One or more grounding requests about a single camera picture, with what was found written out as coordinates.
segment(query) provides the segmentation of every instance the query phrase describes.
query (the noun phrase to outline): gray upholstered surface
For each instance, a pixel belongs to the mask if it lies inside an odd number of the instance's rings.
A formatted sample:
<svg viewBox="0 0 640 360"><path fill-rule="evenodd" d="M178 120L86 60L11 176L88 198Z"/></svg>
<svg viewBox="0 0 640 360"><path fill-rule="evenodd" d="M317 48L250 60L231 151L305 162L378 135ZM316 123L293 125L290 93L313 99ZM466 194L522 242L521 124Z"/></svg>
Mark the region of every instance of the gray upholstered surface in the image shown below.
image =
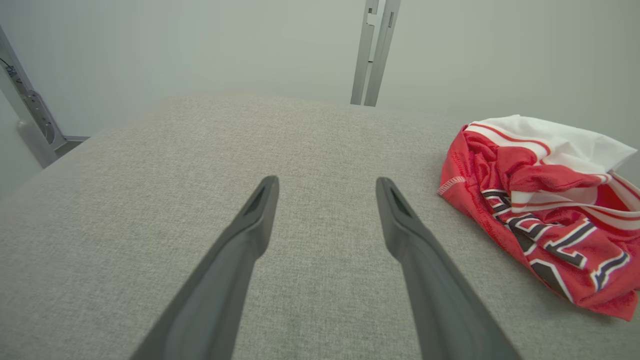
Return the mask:
<svg viewBox="0 0 640 360"><path fill-rule="evenodd" d="M374 181L391 177L526 359L640 354L436 194L447 119L254 95L165 102L0 205L0 358L125 359L259 180L280 177L236 359L417 359Z"/></svg>

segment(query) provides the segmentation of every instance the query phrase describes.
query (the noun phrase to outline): stitched seam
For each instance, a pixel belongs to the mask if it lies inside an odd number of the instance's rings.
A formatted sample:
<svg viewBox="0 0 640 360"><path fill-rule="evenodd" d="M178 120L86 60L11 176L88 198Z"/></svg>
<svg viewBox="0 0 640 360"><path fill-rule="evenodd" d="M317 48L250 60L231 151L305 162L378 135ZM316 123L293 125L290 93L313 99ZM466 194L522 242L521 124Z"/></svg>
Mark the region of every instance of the stitched seam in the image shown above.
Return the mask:
<svg viewBox="0 0 640 360"><path fill-rule="evenodd" d="M446 183L442 184L442 186L438 189L438 194L444 194L450 187L454 186L458 183L464 183L466 179L462 176L456 176L450 178Z"/></svg>

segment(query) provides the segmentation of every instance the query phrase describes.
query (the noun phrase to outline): red and white fabric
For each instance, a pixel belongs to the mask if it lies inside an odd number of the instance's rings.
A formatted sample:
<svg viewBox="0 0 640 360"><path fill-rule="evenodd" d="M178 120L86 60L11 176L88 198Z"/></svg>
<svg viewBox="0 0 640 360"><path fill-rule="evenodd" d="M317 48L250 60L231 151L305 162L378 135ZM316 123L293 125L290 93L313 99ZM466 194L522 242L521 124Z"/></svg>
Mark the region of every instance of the red and white fabric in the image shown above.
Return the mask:
<svg viewBox="0 0 640 360"><path fill-rule="evenodd" d="M439 194L560 296L630 321L640 290L640 190L614 170L636 150L513 115L464 126Z"/></svg>

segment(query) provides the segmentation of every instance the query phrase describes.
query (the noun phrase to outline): red jersey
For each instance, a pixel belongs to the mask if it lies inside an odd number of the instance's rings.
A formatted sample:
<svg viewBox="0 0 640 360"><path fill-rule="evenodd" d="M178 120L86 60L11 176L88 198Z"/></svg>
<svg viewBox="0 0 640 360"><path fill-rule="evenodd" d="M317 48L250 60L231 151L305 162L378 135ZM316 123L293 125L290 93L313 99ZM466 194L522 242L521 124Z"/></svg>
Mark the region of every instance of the red jersey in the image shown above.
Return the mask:
<svg viewBox="0 0 640 360"><path fill-rule="evenodd" d="M560 296L630 321L640 190L613 170L635 152L540 119L487 119L451 144L438 193Z"/></svg>

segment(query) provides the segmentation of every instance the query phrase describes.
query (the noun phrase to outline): white wall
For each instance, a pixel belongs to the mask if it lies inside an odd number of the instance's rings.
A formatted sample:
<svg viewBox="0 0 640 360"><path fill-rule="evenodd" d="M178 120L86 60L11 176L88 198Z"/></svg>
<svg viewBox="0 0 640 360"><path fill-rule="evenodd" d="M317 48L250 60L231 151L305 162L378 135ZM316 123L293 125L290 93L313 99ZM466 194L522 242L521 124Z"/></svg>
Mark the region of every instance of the white wall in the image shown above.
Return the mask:
<svg viewBox="0 0 640 360"><path fill-rule="evenodd" d="M221 88L349 104L364 0L0 0L65 135Z"/></svg>
<svg viewBox="0 0 640 360"><path fill-rule="evenodd" d="M20 118L4 95L11 88L9 76L0 71L0 201L42 170L18 135Z"/></svg>
<svg viewBox="0 0 640 360"><path fill-rule="evenodd" d="M640 148L640 1L403 0L377 106L519 113ZM640 184L640 155L620 173Z"/></svg>

